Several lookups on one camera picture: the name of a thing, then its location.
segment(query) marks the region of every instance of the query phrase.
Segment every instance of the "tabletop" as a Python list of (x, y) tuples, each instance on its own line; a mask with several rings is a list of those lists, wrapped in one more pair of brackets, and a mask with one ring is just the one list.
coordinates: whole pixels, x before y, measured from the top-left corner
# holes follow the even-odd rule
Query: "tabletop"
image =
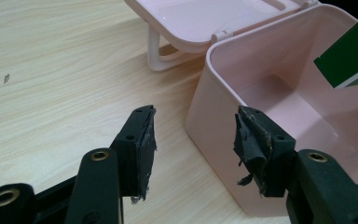
[(187, 135), (204, 57), (154, 72), (146, 34), (121, 0), (0, 1), (0, 186), (38, 193), (76, 175), (133, 109), (154, 105), (150, 190), (124, 199), (125, 223), (290, 223), (243, 212)]

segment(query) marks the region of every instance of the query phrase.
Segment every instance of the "light wood surface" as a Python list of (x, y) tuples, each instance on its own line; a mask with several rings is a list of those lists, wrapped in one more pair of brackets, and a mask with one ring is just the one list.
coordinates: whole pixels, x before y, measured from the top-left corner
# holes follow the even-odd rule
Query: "light wood surface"
[(150, 190), (124, 200), (125, 223), (289, 223), (250, 217), (229, 194), (184, 128), (204, 59), (151, 71), (146, 28), (121, 0), (0, 1), (0, 186), (37, 193), (76, 175), (133, 109), (154, 105)]

